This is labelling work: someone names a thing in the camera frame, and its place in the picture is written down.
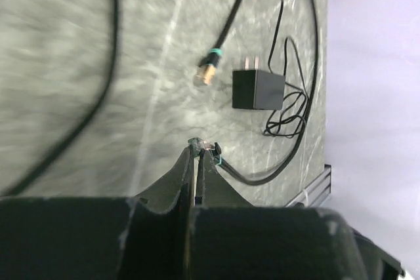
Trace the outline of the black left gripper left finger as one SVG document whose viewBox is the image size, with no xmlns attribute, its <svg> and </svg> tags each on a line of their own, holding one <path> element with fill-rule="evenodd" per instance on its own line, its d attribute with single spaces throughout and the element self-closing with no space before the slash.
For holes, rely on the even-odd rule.
<svg viewBox="0 0 420 280">
<path fill-rule="evenodd" d="M 135 197 L 4 197 L 2 279 L 182 279 L 194 158 Z"/>
</svg>

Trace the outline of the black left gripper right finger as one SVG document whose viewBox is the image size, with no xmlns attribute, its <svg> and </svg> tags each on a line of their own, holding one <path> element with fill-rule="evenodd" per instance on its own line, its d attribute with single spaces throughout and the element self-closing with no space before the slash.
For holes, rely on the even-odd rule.
<svg viewBox="0 0 420 280">
<path fill-rule="evenodd" d="M 199 155 L 188 221 L 190 279 L 402 279 L 401 263 L 325 208 L 213 207 L 210 151 Z"/>
</svg>

